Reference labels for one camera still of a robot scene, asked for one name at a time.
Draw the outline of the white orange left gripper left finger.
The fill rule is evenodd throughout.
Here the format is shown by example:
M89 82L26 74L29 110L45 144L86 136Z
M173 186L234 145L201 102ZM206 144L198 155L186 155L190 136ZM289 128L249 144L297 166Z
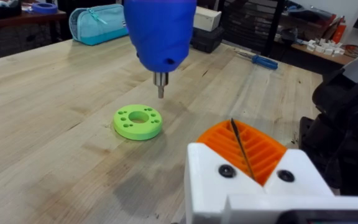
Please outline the white orange left gripper left finger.
M220 223L226 198L234 194L262 194L252 178L246 144L255 145L264 134L237 120L225 120L207 129L187 146L185 209L187 223Z

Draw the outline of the white orange left gripper right finger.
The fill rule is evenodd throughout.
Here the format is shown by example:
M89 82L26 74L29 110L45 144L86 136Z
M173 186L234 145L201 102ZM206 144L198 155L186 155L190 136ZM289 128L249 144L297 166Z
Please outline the white orange left gripper right finger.
M239 188L247 194L333 196L305 152L237 120L231 121L244 168Z

